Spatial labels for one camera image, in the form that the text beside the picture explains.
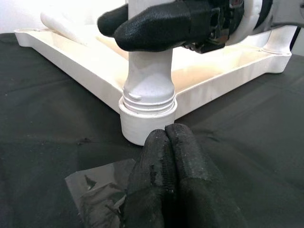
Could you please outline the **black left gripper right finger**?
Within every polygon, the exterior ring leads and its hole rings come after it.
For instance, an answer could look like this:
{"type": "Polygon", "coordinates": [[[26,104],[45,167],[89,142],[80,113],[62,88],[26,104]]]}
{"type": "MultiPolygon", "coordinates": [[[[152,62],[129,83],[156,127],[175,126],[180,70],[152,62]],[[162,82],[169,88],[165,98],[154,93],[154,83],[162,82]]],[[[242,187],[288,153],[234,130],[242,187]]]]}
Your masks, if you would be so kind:
{"type": "Polygon", "coordinates": [[[182,227],[248,227],[222,173],[190,128],[175,123],[165,132],[175,158],[182,227]]]}

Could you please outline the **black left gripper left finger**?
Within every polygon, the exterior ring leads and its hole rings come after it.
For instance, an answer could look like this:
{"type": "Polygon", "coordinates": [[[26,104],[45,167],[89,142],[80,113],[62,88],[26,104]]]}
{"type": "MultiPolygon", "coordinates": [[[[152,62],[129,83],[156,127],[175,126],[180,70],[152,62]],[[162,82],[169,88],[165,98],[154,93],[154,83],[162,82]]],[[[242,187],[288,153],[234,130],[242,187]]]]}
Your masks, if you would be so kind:
{"type": "Polygon", "coordinates": [[[171,142],[152,131],[129,180],[123,207],[124,228],[172,228],[177,208],[177,177],[171,142]]]}

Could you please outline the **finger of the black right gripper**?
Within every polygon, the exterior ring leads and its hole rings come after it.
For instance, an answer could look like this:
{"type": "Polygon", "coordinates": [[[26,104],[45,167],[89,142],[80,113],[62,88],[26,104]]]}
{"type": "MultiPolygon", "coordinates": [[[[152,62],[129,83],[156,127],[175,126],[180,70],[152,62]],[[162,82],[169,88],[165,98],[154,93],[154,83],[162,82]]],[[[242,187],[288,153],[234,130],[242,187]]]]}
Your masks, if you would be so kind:
{"type": "Polygon", "coordinates": [[[112,37],[117,28],[127,20],[128,4],[124,4],[101,15],[97,20],[97,27],[102,35],[112,37]]]}
{"type": "Polygon", "coordinates": [[[209,37],[212,7],[208,1],[155,5],[127,20],[114,32],[126,51],[161,52],[209,37]]]}

